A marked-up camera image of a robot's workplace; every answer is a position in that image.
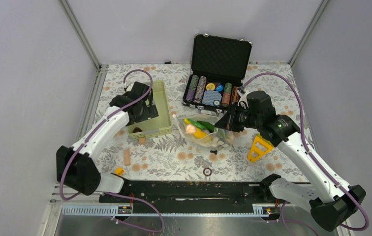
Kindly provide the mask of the clear zip top bag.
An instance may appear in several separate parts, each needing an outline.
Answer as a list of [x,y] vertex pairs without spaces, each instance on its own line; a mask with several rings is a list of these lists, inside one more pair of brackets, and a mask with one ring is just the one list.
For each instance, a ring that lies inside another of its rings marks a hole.
[[186,141],[207,148],[227,148],[234,145],[233,132],[216,128],[220,118],[208,114],[173,115],[173,121]]

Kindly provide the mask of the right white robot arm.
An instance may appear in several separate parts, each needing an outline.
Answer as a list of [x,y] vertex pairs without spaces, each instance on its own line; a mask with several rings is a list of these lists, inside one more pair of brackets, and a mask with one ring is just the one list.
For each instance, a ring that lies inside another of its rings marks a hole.
[[276,174],[264,178],[260,198],[268,203],[282,199],[308,211],[315,222],[329,232],[352,216],[361,205],[366,191],[351,185],[313,150],[301,128],[287,115],[278,115],[264,91],[238,89],[240,100],[229,106],[215,124],[233,132],[256,129],[261,137],[283,152],[303,173],[312,189],[290,183]]

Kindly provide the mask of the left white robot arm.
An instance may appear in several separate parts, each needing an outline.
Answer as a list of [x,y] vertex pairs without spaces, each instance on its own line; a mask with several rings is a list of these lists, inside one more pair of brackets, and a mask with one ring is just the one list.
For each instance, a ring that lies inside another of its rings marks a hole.
[[95,162],[122,128],[158,117],[152,85],[134,82],[128,86],[124,94],[111,100],[101,119],[80,140],[71,147],[61,146],[57,150],[57,180],[63,199],[71,199],[64,196],[64,186],[86,196],[94,192],[111,192],[118,202],[129,198],[130,189],[124,185],[124,179],[116,174],[100,173]]

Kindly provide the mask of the white mushroom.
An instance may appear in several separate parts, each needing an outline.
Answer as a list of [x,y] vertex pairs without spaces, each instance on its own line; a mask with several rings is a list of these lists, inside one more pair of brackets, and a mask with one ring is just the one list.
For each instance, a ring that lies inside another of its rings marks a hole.
[[220,138],[219,136],[213,136],[213,135],[208,135],[203,139],[203,145],[205,147],[222,147],[226,145],[225,139]]

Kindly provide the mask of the long green pepper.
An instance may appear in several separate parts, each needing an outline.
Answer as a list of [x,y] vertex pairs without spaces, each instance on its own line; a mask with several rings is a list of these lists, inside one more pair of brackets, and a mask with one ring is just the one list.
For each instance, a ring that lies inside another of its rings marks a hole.
[[205,126],[203,126],[202,124],[200,124],[200,123],[198,123],[198,122],[196,122],[196,121],[194,121],[194,120],[191,120],[191,119],[185,118],[184,121],[185,121],[185,123],[187,123],[187,124],[192,124],[192,125],[194,125],[196,128],[199,128],[199,129],[201,129],[201,130],[205,130],[205,129],[206,129]]

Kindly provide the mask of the small dark green pepper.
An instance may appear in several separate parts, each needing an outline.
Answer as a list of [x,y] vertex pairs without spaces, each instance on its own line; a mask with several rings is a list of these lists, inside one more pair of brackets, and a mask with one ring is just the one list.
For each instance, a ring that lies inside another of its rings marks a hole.
[[206,122],[206,121],[197,121],[199,124],[201,124],[205,129],[207,129],[209,132],[213,133],[215,130],[215,126],[212,123]]

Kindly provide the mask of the yellow banana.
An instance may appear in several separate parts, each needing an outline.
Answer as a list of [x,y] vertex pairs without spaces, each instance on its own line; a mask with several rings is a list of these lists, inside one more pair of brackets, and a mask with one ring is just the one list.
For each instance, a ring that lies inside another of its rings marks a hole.
[[197,131],[196,131],[196,133],[193,136],[195,138],[197,138],[197,139],[202,139],[202,138],[205,138],[207,135],[208,135],[207,132],[205,132],[204,130],[201,130],[201,129],[197,128]]

